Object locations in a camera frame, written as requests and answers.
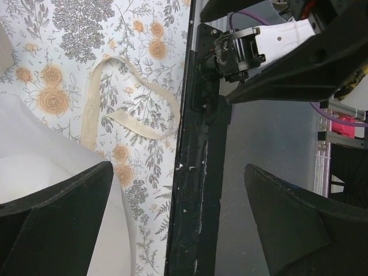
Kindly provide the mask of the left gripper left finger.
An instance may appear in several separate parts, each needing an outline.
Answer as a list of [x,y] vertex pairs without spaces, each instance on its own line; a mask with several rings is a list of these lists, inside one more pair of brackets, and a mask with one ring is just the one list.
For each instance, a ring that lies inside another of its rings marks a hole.
[[112,179],[101,162],[1,204],[1,275],[86,275]]

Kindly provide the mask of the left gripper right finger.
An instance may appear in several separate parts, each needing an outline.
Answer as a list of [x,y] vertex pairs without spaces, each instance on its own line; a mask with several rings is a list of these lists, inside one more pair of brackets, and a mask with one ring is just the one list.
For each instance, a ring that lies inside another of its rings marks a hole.
[[367,210],[248,164],[244,181],[270,275],[367,275]]

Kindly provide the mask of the white wrapping paper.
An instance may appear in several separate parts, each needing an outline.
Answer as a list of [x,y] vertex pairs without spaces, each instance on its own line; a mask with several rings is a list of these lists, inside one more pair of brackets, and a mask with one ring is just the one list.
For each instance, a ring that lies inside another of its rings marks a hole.
[[[63,182],[101,162],[92,150],[43,126],[14,91],[1,95],[1,204]],[[133,275],[136,228],[113,171],[86,275]]]

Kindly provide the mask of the cream ribbon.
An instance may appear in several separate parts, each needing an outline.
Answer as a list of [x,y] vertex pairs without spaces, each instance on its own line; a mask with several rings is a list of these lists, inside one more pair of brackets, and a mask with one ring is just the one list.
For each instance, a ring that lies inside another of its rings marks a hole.
[[[125,127],[131,130],[132,132],[151,140],[164,139],[169,135],[171,135],[172,133],[176,132],[181,122],[181,107],[177,99],[174,97],[174,95],[170,91],[158,85],[143,80],[137,69],[134,67],[134,65],[127,59],[124,59],[123,57],[119,56],[113,56],[110,59],[117,60],[120,63],[125,64],[128,67],[129,71],[141,84],[147,86],[153,92],[155,92],[156,94],[162,96],[164,99],[167,100],[174,117],[174,126],[171,131],[165,134],[158,134],[154,131],[153,128],[144,125],[141,121],[132,117],[126,111],[121,109],[107,114],[106,117],[111,118],[113,121],[120,124],[122,127]],[[87,93],[87,101],[85,104],[85,111],[82,120],[80,144],[92,151],[95,150],[95,143],[97,139],[98,119],[101,103],[99,86],[101,83],[101,76],[105,63],[106,62],[104,60],[99,62],[92,72]]]

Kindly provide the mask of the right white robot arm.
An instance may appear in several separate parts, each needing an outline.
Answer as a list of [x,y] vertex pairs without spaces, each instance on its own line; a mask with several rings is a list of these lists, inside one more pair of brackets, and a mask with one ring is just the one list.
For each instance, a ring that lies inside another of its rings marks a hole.
[[290,22],[218,35],[200,58],[203,80],[239,82],[230,104],[320,102],[367,64],[366,1],[288,1]]

